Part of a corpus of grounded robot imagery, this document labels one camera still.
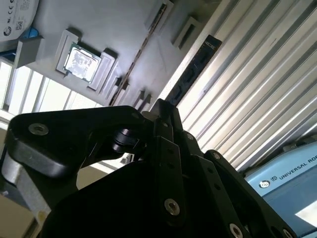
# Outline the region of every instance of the screw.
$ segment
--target screw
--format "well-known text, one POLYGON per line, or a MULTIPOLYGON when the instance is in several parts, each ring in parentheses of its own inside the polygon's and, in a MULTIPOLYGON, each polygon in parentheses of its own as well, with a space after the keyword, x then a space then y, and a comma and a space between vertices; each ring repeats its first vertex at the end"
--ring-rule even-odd
POLYGON ((288 238, 293 238, 292 235, 288 232, 288 230, 283 229, 283 231, 284 231, 284 234, 286 234, 288 238))
POLYGON ((47 135, 49 129, 44 124, 34 123, 29 126, 29 131, 34 135, 47 135))
POLYGON ((138 115, 137 113, 132 113, 132 116, 133 116, 134 118, 139 118, 139 115, 138 115))
POLYGON ((230 227, 231 233, 233 234, 233 236, 234 236, 235 238, 243 238, 242 231, 240 230, 240 228, 239 228, 236 224, 231 223, 231 224, 229 225, 229 227, 230 227))
POLYGON ((187 137, 188 137, 188 139, 190 139, 190 140, 193 140, 193 139, 194 139, 194 137, 193 137, 191 134, 189 134, 189 133, 187 133, 187 137))
POLYGON ((167 212, 172 216, 178 216, 180 213, 180 209, 177 202, 175 202, 171 198, 168 198, 167 200, 165 200, 164 207, 167 210, 167 212))
POLYGON ((8 196, 8 195, 9 195, 9 192, 8 192, 8 191, 4 191, 4 192, 1 192, 1 194, 2 194, 3 196, 8 196))
POLYGON ((215 157, 216 160, 220 160, 220 156, 217 153, 214 153, 213 156, 215 157))

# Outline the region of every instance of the corrugated metal panel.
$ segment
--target corrugated metal panel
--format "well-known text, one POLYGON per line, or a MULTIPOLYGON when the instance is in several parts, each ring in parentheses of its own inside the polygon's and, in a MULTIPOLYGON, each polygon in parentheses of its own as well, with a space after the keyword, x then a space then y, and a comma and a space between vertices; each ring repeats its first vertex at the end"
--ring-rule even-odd
POLYGON ((179 104, 203 151, 236 169, 316 132, 317 1, 223 1, 211 34, 223 41, 179 104))

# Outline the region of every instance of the blue object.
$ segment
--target blue object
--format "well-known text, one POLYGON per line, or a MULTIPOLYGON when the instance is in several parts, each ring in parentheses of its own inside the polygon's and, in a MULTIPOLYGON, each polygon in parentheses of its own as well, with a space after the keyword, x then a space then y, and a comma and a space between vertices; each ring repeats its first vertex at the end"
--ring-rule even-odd
POLYGON ((39 35, 39 31, 33 27, 30 27, 22 36, 23 39, 36 37, 39 35))
POLYGON ((276 157, 246 181, 299 237, 317 230, 296 215, 317 201, 317 142, 276 157))
MULTIPOLYGON (((28 39, 32 37, 36 37, 39 35, 39 31, 33 27, 30 27, 22 36, 23 39, 28 39)), ((5 57, 10 61, 14 61, 16 55, 16 49, 15 50, 10 50, 10 51, 5 51, 5 52, 0 52, 0 57, 5 57)))

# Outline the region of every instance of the silver screw head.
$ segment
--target silver screw head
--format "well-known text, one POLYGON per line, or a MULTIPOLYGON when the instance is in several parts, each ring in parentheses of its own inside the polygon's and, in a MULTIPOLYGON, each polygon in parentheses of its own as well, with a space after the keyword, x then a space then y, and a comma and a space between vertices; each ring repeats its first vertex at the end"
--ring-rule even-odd
POLYGON ((164 207, 167 210, 167 212, 172 216, 178 216, 180 213, 178 203, 171 198, 165 200, 164 207))
POLYGON ((235 238, 243 238, 242 231, 240 230, 240 228, 239 228, 236 224, 231 223, 231 224, 229 225, 229 227, 230 227, 231 233, 233 234, 233 236, 234 236, 235 238))
POLYGON ((188 137, 188 139, 190 139, 190 140, 193 140, 193 139, 194 139, 194 137, 193 137, 191 134, 189 134, 189 133, 187 133, 187 137, 188 137))
POLYGON ((214 153, 213 156, 216 160, 220 160, 220 156, 217 153, 214 153))
POLYGON ((34 123, 29 126, 29 131, 34 135, 47 135, 49 129, 46 125, 40 123, 34 123))
POLYGON ((284 234, 288 237, 288 238, 293 238, 292 235, 288 232, 288 230, 283 229, 284 234))

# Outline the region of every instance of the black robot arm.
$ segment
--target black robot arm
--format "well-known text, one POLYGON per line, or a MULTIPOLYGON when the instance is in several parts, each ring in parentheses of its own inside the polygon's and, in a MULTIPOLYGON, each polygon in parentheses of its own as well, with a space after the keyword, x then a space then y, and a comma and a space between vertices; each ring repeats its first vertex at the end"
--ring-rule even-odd
POLYGON ((41 237, 295 238, 220 153, 199 149, 178 109, 111 107, 24 114, 9 125, 0 191, 30 209, 41 237), (78 171, 134 154, 78 190, 78 171))

